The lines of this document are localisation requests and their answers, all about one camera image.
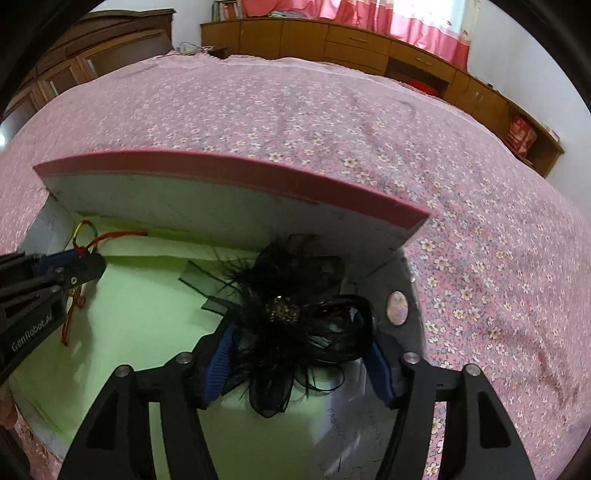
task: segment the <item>drawer handle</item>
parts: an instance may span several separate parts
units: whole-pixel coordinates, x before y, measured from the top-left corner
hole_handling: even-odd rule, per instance
[[[419,61],[419,62],[421,62],[421,63],[424,63],[425,65],[428,65],[428,66],[430,66],[430,67],[432,67],[432,66],[433,66],[433,63],[431,63],[430,61],[424,60],[424,59],[422,59],[421,57],[415,57],[415,60],[416,60],[416,61]]]
[[[86,63],[88,64],[88,67],[89,67],[90,71],[92,72],[92,74],[93,74],[93,75],[94,75],[96,78],[98,78],[98,77],[99,77],[99,75],[98,75],[98,74],[97,74],[97,72],[96,72],[96,69],[95,69],[95,66],[94,66],[94,65],[93,65],[93,63],[92,63],[92,60],[91,60],[91,59],[86,59]]]
[[[53,80],[49,81],[49,86],[51,87],[53,94],[57,97],[59,95],[59,93],[57,93],[57,88],[56,88],[55,84],[53,83]]]
[[[349,37],[349,40],[360,41],[361,43],[369,43],[369,40],[365,40],[364,38],[359,37]]]

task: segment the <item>wall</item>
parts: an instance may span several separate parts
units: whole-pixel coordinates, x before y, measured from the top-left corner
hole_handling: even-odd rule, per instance
[[[560,136],[548,182],[591,219],[591,113],[554,59],[509,15],[483,0],[468,71]]]
[[[173,45],[189,41],[201,45],[199,24],[211,22],[213,0],[106,0],[98,10],[156,10],[174,8],[177,13],[173,18]]]

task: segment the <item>pink bedspread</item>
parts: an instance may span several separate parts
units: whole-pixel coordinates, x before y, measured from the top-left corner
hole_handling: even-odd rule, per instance
[[[591,425],[591,230],[484,127],[342,67],[147,60],[60,95],[15,137],[0,157],[0,251],[22,241],[47,198],[32,165],[146,147],[283,162],[429,208],[406,247],[429,360],[479,364],[537,478],[563,470]],[[439,469],[443,423],[441,409],[426,476]]]

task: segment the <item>curtain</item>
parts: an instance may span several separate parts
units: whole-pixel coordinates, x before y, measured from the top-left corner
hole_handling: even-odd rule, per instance
[[[480,0],[243,0],[248,16],[271,10],[364,28],[397,38],[466,70]]]

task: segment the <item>silver bolt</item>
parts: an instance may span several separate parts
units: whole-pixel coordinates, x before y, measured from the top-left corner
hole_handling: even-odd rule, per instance
[[[191,352],[181,352],[176,356],[175,360],[178,364],[187,365],[193,361],[193,354]]]
[[[419,363],[421,361],[421,357],[419,357],[416,353],[414,352],[406,352],[402,358],[404,358],[404,361],[408,364],[411,365],[416,365],[417,363]]]
[[[480,375],[480,372],[482,370],[480,370],[480,367],[478,365],[474,365],[474,364],[467,364],[466,365],[466,372],[468,373],[468,375],[471,375],[473,377],[477,377],[478,375]]]
[[[134,371],[134,369],[129,365],[120,365],[115,369],[115,375],[119,378],[123,378],[127,377],[132,371]]]

